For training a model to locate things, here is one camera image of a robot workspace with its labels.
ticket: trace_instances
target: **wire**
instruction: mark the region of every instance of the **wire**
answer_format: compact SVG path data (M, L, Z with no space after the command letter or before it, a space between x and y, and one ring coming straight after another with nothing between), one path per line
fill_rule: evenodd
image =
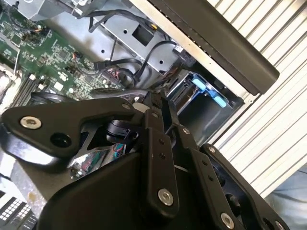
M116 42L117 42L117 38L115 37L114 44L113 44L112 51L111 51L111 55L110 55L110 61L112 61L112 59L113 59L113 54L114 54Z
M119 145L119 144L116 144L116 145L113 146L113 151L114 151L114 152L119 152L119 151L121 151L121 150L124 148L124 145L121 144L121 147L120 147L119 149L116 149L116 148L118 147L118 145Z
M119 92L106 92L104 88L97 88L90 91L90 95L93 98L124 97L131 95L140 95L144 97L146 96L147 93L148 90L144 89L132 89L132 90L119 91Z
M180 73L180 71L182 70L183 64L180 64L179 67L174 68L173 70L169 71L168 74L161 80L155 82L154 84L152 84L150 87L148 87L151 90L155 90L157 89L160 85L164 84L165 82L167 82L169 79L171 79L173 76L176 76L177 74Z
M100 24L106 23L107 20L109 20L111 17L115 15L123 16L131 20L137 21L144 29L146 29L150 33L154 33L156 30L160 31L158 27L154 25L151 21L142 18L140 16L134 15L133 13L127 10L94 11L89 13L88 15L80 16L78 17L78 19L83 17L89 17L91 20L91 18L94 17L104 16L101 20L99 20L95 24L91 24L90 21L89 32L92 33Z
M135 59L135 58L124 58L124 59L120 59L120 60L116 60L116 61L103 61L101 63L105 63L106 67L104 69L109 69L109 68L112 68L113 66L117 66L117 65L120 65L120 64L126 64L126 63L132 63L132 64L138 64L140 66L142 66L142 62L138 59ZM131 78L131 84L132 84L132 87L135 86L136 84L136 80L134 78L134 74L136 74L136 71L134 74L132 74L132 72L128 69L124 69L124 68L119 68L118 69L119 72L122 72L124 73L125 75L129 76ZM153 74L153 71L151 69L151 67L148 66L148 76L150 77L151 75Z
M85 72L83 69L80 68L75 53L72 54L72 59L73 59L73 61L75 62L78 71L79 71L80 73L82 73L83 75L86 75L86 76L97 76L97 75L99 75L99 74L102 73L102 71L98 71L98 72L96 72L96 73Z
M151 54L154 52L155 49L157 49L159 46L162 46L162 45L165 45L165 44L172 44L172 45L177 45L176 42L173 42L173 41L162 41L162 42L159 42L157 43L153 48L152 50L147 54L141 68L134 74L134 78L139 81L141 75L144 73L144 70L146 68L146 65L147 65L147 62L151 56Z
M74 102L75 100L60 94L49 93L49 92L32 92L31 99L41 101L45 103L54 102Z
M16 1L16 3L14 5L12 5L11 7L9 7L7 9L7 15L9 17L9 20L11 21L11 23L13 25L15 25L16 27L19 28L19 30L23 30L23 31L28 31L28 32L39 32L41 31L43 28L36 28L36 29L32 29L32 28L24 28L23 26L19 25L13 18L12 18L12 10L13 9L18 9L18 5L19 5L19 1Z

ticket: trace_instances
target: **gray surface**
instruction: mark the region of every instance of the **gray surface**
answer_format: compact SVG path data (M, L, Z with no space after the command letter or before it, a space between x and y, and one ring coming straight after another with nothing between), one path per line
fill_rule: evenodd
M307 165L289 177L265 200L291 230L306 230Z
M16 0L5 1L11 6L16 2ZM51 18L64 11L50 0L20 0L18 9L22 15L33 21Z
M15 162L11 180L36 217L40 216L47 201L58 190L72 183L69 170L57 174L47 173L23 161Z
M128 9L125 5L121 3L120 0L111 0L107 1L102 10L114 10L114 9L124 9L129 10L130 12L144 17L145 15L141 13L137 8L132 7ZM119 41L125 44L130 50L132 50L136 55L145 58L150 50L158 42L164 41L165 38L160 33L155 33L152 40L147 46L141 44L135 37L132 36L132 33L138 27L139 23L128 20L121 16L113 16L104 27L113 35L115 35ZM177 60L177 56L172 52L174 45L167 44L157 48L152 58L150 58L149 64L157 71L163 70L167 71L172 64Z

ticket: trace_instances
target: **green circuit board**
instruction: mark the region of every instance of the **green circuit board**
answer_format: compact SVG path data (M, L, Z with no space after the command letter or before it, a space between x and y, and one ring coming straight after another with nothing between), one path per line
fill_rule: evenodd
M88 76L78 71L72 59L76 49L64 37L46 28L43 23L27 20L14 9L11 15L16 23L24 28L44 30L30 33L18 28L8 16L9 6L3 2L1 5L0 63L13 69L20 52L18 69L24 80L32 74L37 79L42 79L43 91L60 93L79 100L90 98L89 92L93 88L121 88L108 73ZM83 56L78 62L83 71L93 69L93 63L87 57Z

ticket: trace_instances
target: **metal plate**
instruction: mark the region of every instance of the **metal plate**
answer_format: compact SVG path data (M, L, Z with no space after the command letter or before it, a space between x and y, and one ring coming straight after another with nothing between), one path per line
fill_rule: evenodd
M124 9L129 10L135 15L146 18L146 16L141 13L136 7L128 8L120 0L107 1L103 6L102 10L114 10L114 9ZM103 17L96 17L95 19L99 21ZM138 27L139 23L132 21L130 19L124 18L122 16L113 16L110 20L106 22L104 27L113 35L115 35L119 41L126 45L132 52L141 58L145 58L147 54L151 51L153 46L158 42L165 41L165 38L160 33L155 33L151 41L147 46L141 44L134 36L133 32ZM167 71L173 63L177 60L177 56L172 52L174 45L167 44L157 48L150 60L149 65L152 66L155 70Z

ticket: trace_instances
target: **screw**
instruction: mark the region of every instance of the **screw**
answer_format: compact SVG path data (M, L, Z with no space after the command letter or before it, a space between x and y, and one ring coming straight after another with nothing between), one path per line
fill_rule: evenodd
M156 113L152 113L152 115L153 115L155 118L158 118L158 117L159 117L158 114L156 114Z
M122 106L123 106L125 109L130 109L130 106L127 105L127 104L122 104Z
M28 129L38 129L42 126L42 122L33 116L25 116L20 120L20 124Z
M230 218L230 216L227 213L222 213L221 214L221 219L222 222L229 228L229 229L234 229L235 224L233 220Z
M160 153L159 157L161 157L161 159L165 160L165 155L163 153Z
M209 146L209 151L211 152L211 153L215 153L215 149L213 148L213 147L211 147L211 146Z
M275 224L277 225L277 227L278 227L280 230L284 230L284 227L282 226L281 223L279 223L278 221L275 221Z
M164 141L162 139L158 140L161 145L164 145Z
M190 131L187 128L182 129L186 134L190 134Z
M171 206L174 202L173 195L165 188L158 191L159 200L166 206Z

